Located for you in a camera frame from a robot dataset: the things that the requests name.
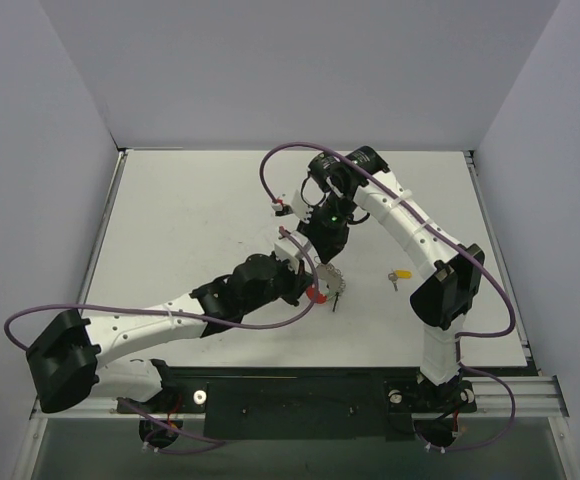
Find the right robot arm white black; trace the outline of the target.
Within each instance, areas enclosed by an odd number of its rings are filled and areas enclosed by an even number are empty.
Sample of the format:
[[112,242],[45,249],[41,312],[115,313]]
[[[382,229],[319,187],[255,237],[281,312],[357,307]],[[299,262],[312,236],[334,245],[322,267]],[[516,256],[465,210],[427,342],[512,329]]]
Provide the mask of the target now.
[[461,245],[412,200],[388,163],[372,148],[360,147],[338,158],[322,152],[307,167],[323,193],[317,204],[297,198],[292,208],[298,229],[330,262],[346,246],[356,210],[375,220],[410,257],[422,284],[410,305],[424,323],[424,354],[417,383],[419,402],[448,410],[470,405],[475,397],[463,379],[459,335],[480,288],[485,254]]

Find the key with yellow tag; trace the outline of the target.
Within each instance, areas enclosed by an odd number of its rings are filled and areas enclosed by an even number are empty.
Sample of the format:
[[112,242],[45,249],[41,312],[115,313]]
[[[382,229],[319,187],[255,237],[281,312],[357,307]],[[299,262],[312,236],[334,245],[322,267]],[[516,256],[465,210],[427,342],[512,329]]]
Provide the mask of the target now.
[[388,274],[388,279],[393,285],[394,291],[399,289],[399,282],[402,280],[409,280],[412,278],[412,273],[408,270],[393,270]]

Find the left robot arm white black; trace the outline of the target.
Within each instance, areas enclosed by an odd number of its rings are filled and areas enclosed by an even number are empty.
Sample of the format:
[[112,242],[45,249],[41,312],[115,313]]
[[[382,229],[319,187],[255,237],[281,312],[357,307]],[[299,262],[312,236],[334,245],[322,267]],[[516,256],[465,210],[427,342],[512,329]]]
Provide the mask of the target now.
[[311,261],[254,254],[232,273],[150,309],[107,308],[85,317],[81,306],[63,307],[26,351],[40,408],[58,413],[101,396],[165,411],[176,388],[164,362],[142,358],[143,350],[240,327],[246,315],[279,299],[298,305],[314,277]]

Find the keyring bunch with coloured tags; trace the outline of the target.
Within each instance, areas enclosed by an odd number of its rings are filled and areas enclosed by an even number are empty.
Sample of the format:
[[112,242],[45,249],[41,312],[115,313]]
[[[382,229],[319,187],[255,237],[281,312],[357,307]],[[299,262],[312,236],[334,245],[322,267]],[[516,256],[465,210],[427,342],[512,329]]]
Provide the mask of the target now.
[[323,263],[318,256],[314,257],[319,293],[310,285],[305,295],[317,305],[329,305],[332,313],[337,311],[340,300],[346,290],[346,281],[340,269],[332,263]]

